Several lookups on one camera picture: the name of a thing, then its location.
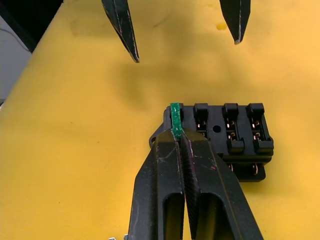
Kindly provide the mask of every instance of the yellow table surface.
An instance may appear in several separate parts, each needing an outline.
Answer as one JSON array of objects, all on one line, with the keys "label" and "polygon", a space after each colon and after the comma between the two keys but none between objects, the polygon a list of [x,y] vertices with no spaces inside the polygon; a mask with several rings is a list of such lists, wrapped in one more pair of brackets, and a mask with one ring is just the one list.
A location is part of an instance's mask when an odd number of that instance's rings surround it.
[{"label": "yellow table surface", "polygon": [[265,239],[320,239],[320,2],[253,0],[239,45],[218,0],[129,5],[141,63],[65,0],[1,110],[0,239],[121,240],[171,102],[262,102],[274,157],[242,189]]}]

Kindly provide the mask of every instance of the mounting hole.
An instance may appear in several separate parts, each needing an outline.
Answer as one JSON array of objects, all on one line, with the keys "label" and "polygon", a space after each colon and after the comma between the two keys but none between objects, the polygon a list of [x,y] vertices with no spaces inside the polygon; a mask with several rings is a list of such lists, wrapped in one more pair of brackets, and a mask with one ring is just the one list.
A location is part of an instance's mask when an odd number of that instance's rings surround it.
[{"label": "mounting hole", "polygon": [[218,126],[218,125],[215,125],[215,126],[213,127],[213,131],[214,131],[215,133],[220,133],[220,132],[221,132],[221,127]]}]

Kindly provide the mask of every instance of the black fuse holder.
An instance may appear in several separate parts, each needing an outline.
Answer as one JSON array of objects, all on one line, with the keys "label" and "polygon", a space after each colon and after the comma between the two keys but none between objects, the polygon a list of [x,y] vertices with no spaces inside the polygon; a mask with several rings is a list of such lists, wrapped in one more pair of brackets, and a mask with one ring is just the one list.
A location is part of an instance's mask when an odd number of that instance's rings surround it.
[{"label": "black fuse holder", "polygon": [[[262,103],[180,104],[182,127],[203,134],[240,182],[258,182],[266,177],[264,165],[274,154],[274,141],[264,113]],[[168,106],[163,123],[149,139],[150,147],[160,133],[171,128]]]}]

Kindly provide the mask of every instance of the green fuse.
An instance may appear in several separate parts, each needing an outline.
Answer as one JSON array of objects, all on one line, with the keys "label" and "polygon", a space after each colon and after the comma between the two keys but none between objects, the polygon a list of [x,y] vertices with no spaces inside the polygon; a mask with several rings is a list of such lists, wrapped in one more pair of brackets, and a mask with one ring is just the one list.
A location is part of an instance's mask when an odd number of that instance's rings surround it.
[{"label": "green fuse", "polygon": [[181,118],[180,118],[180,105],[179,103],[171,103],[171,122],[172,132],[176,139],[180,139],[182,133]]}]

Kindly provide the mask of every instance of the gray wall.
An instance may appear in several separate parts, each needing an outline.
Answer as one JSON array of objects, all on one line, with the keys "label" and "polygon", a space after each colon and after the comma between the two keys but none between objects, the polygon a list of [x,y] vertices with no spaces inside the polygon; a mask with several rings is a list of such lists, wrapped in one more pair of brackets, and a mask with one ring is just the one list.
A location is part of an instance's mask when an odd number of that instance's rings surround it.
[{"label": "gray wall", "polygon": [[0,27],[13,33],[23,45],[22,47],[11,34],[0,30],[0,99],[6,99],[26,67],[31,53],[25,50],[26,46],[2,17]]}]

